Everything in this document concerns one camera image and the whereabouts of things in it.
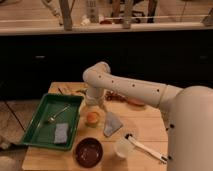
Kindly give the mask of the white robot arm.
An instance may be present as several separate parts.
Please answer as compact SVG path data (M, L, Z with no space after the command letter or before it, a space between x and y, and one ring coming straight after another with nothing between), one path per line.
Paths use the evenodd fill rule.
M105 62L83 72L86 103L95 105L105 90L143 101L169 115L167 171L213 171L213 88L179 88L118 77Z

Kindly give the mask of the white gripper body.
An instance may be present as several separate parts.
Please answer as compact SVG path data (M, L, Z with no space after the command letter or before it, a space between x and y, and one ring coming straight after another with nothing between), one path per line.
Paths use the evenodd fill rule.
M89 86L86 90L85 102L89 106L101 107L104 103L104 89Z

